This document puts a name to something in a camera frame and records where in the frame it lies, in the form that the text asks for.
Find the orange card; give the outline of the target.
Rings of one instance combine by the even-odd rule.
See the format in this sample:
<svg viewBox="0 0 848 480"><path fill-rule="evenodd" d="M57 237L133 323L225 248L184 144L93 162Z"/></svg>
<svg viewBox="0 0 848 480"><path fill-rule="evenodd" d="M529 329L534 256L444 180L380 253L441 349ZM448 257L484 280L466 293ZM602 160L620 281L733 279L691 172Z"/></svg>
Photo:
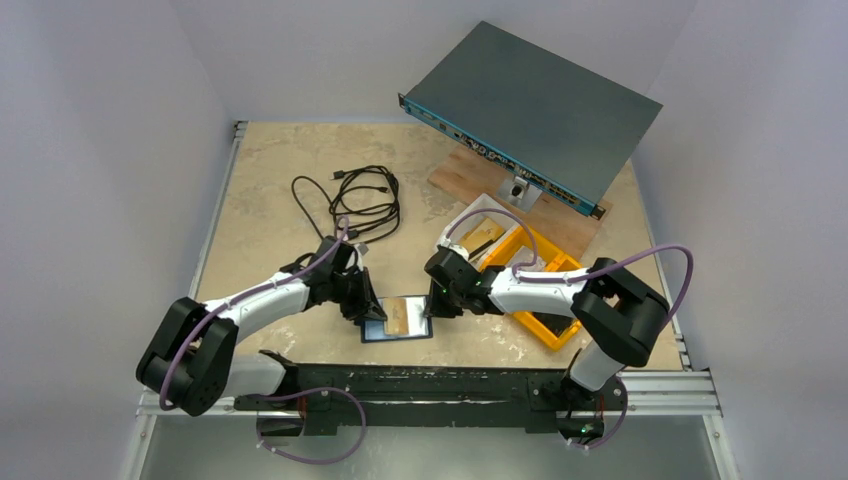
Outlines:
<svg viewBox="0 0 848 480"><path fill-rule="evenodd" d="M408 304L405 297L384 298L382 303L386 314L384 333L388 336L403 336L409 333Z"/></svg>

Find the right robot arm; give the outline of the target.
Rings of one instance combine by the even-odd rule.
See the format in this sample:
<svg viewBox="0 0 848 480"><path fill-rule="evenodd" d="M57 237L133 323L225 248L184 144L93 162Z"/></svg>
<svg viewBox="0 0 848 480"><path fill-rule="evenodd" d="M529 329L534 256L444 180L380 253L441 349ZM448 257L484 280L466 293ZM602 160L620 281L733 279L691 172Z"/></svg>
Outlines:
<svg viewBox="0 0 848 480"><path fill-rule="evenodd" d="M529 272L477 270L452 248L438 247L424 267L439 295L459 312L533 312L580 322L591 340L564 377L568 387L597 392L625 367L643 367L674 311L668 301L610 258L591 268Z"/></svg>

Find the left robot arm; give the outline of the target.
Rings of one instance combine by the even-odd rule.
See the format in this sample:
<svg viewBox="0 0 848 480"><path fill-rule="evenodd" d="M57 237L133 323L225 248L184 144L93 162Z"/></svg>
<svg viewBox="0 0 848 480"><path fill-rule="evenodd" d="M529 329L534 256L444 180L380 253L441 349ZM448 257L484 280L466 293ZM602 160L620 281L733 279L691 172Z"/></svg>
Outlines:
<svg viewBox="0 0 848 480"><path fill-rule="evenodd" d="M281 394L294 365L273 352L241 356L236 346L259 330L326 302L356 326L384 322L367 267L357 248L327 236L314 252L282 266L267 280L228 297L174 301L135 370L158 393L164 410L191 416L220 398Z"/></svg>

